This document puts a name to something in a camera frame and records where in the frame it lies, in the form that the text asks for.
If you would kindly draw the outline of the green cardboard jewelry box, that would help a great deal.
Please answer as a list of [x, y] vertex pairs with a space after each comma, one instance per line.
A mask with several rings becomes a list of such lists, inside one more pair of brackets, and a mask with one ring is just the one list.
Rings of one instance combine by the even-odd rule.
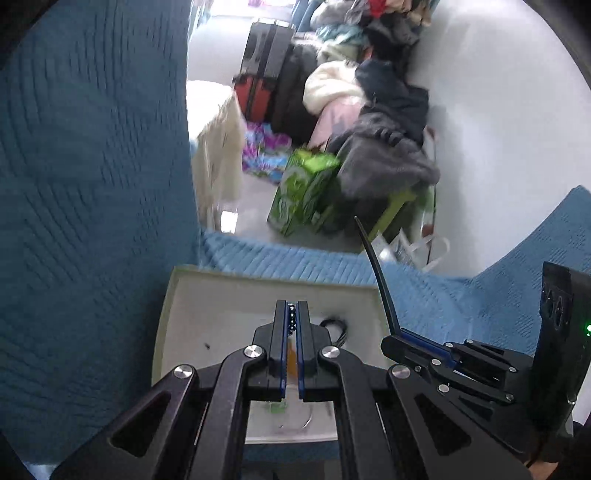
[[[245, 347], [257, 327], [273, 321], [277, 300], [307, 302], [315, 324], [331, 316], [344, 319], [346, 350], [367, 365], [391, 365], [380, 348], [388, 327], [374, 287], [256, 279], [181, 266], [173, 270], [168, 283], [151, 380], [157, 382], [179, 364], [197, 369], [215, 365]], [[294, 379], [287, 383], [287, 397], [280, 403], [250, 405], [249, 444], [331, 442], [336, 437], [332, 404], [304, 403]]]

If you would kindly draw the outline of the white paper bag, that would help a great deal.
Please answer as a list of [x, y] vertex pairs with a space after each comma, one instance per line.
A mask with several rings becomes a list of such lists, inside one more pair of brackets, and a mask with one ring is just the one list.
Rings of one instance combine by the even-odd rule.
[[[423, 272], [435, 269], [451, 249], [450, 241], [437, 234], [422, 237], [412, 243], [403, 229], [391, 242], [387, 242], [382, 234], [378, 234], [370, 245], [381, 262], [407, 265]], [[443, 246], [444, 250], [440, 256], [434, 257], [432, 255], [434, 245]]]

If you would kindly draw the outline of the green printed carton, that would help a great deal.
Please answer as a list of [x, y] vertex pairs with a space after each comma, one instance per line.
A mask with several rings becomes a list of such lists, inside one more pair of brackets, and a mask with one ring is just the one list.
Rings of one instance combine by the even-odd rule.
[[318, 200], [340, 166], [341, 161], [335, 155], [294, 150], [270, 206], [267, 216], [270, 227], [283, 236], [290, 236], [297, 227], [310, 223]]

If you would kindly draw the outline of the green plastic stool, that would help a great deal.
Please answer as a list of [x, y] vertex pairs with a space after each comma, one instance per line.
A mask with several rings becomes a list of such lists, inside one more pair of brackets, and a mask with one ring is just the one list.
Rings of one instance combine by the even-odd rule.
[[392, 241], [403, 229], [406, 233], [425, 224], [432, 225], [436, 210], [436, 187], [420, 187], [394, 193], [388, 198], [349, 199], [337, 185], [329, 188], [315, 208], [311, 225], [315, 232], [325, 235], [344, 233], [352, 236], [356, 229], [353, 218], [358, 218], [370, 241], [383, 235]]

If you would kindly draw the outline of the grey fleece garment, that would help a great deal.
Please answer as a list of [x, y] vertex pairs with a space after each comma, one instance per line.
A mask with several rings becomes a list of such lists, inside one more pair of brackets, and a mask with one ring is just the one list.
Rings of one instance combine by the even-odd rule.
[[383, 113], [363, 113], [332, 136], [327, 151], [342, 162], [338, 181], [349, 199], [378, 199], [439, 182], [441, 173], [401, 125]]

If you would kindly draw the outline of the colourful crumpled bag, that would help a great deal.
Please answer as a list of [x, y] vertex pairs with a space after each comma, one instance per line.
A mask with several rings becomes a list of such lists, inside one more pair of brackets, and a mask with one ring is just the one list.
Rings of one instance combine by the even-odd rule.
[[293, 152], [290, 136], [274, 133], [269, 123], [247, 122], [242, 171], [279, 184]]

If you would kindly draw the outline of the cream floral tablecloth table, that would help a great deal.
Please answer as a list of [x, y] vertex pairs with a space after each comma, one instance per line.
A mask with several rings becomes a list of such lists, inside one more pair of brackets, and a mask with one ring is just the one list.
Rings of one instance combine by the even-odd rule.
[[186, 84], [192, 182], [201, 224], [215, 229], [217, 213], [242, 193], [246, 123], [232, 87], [208, 81]]

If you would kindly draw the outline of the blue textured sofa cover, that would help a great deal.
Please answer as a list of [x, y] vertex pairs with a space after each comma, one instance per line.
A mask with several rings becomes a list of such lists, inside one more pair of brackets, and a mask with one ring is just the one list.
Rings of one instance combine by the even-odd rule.
[[59, 1], [1, 67], [1, 430], [56, 465], [150, 387], [180, 265], [374, 288], [366, 258], [197, 219], [186, 1]]

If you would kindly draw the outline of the red suitcase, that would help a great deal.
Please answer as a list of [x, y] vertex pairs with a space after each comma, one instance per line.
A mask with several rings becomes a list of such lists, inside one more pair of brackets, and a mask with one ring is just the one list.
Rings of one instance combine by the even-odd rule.
[[270, 105], [276, 80], [256, 75], [239, 74], [233, 79], [238, 104], [246, 121], [263, 123]]

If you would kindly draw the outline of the dark blue garment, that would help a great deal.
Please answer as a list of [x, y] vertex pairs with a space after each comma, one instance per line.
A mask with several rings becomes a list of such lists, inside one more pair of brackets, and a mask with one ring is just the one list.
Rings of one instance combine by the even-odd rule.
[[419, 145], [429, 112], [429, 92], [406, 84], [394, 73], [393, 64], [369, 59], [356, 68], [356, 82], [367, 103], [363, 113], [383, 113], [397, 122], [405, 135]]

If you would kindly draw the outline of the grey hard suitcase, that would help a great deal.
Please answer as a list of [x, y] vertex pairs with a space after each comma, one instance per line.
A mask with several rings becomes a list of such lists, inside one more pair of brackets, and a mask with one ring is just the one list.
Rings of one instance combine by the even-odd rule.
[[247, 36], [239, 74], [277, 79], [293, 37], [294, 27], [287, 22], [253, 22]]

